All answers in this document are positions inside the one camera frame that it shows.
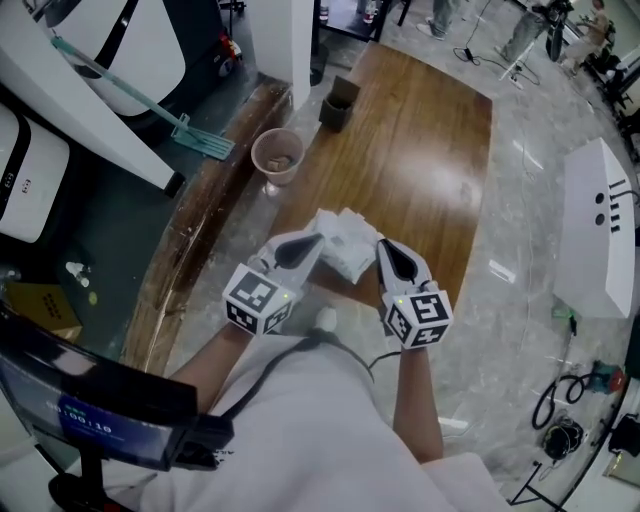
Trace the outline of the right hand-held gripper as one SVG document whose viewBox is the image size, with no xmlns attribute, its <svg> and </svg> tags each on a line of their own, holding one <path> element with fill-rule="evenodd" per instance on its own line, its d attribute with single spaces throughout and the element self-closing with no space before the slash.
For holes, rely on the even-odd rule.
<svg viewBox="0 0 640 512">
<path fill-rule="evenodd" d="M 453 321 L 453 311 L 423 257 L 383 238 L 376 244 L 376 261 L 385 334 L 406 350 L 439 342 Z"/>
</svg>

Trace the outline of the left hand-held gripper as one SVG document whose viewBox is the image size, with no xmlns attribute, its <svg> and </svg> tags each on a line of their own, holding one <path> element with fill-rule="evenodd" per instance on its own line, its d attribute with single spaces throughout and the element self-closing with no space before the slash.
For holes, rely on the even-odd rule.
<svg viewBox="0 0 640 512">
<path fill-rule="evenodd" d="M 325 246 L 321 233 L 276 235 L 236 267 L 223 291 L 227 319 L 254 335 L 266 335 L 286 320 L 303 295 Z"/>
</svg>

